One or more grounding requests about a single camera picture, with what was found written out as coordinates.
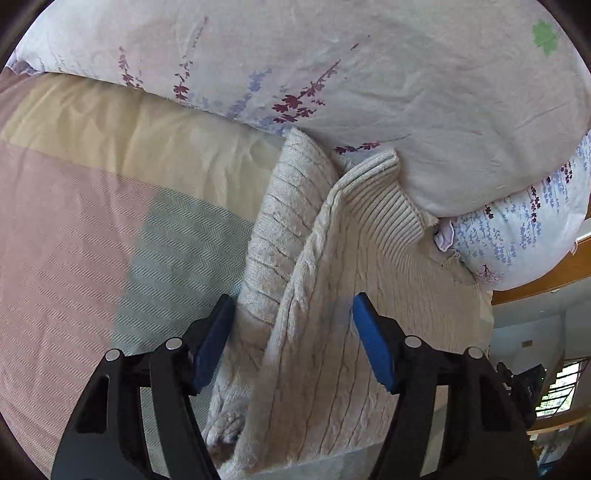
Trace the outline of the beige cable knit sweater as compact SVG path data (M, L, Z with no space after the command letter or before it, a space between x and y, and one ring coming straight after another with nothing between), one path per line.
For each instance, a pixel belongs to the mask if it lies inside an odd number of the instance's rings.
M223 479L362 479L397 400L353 323L356 294L435 348L487 347L491 297L384 151L346 173L301 131L283 144L247 246L204 441Z

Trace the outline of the pink floral pillow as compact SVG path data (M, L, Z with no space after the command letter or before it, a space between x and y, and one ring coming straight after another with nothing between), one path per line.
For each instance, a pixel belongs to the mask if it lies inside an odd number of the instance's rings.
M589 72L535 1L55 1L9 62L298 129L345 165L392 148L438 217L541 181L590 128Z

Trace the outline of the wooden bed frame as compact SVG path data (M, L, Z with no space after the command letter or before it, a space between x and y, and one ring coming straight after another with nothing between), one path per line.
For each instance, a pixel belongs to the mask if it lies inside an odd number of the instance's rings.
M567 254L554 269L539 279L507 291L495 291L492 305L501 305L548 293L586 279L590 274L591 240L586 238L578 244L575 254Z

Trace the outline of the white blue floral pillow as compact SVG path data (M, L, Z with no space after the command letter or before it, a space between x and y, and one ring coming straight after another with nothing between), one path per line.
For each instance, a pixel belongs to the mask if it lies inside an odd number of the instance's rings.
M575 251L590 196L590 137L543 181L474 212L442 219L434 241L478 283L506 291L537 280Z

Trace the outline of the pastel patchwork quilt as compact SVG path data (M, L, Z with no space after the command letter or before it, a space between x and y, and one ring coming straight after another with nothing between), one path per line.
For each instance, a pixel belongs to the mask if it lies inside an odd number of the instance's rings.
M36 466L107 351L236 311L283 144L106 83L2 81L1 410Z

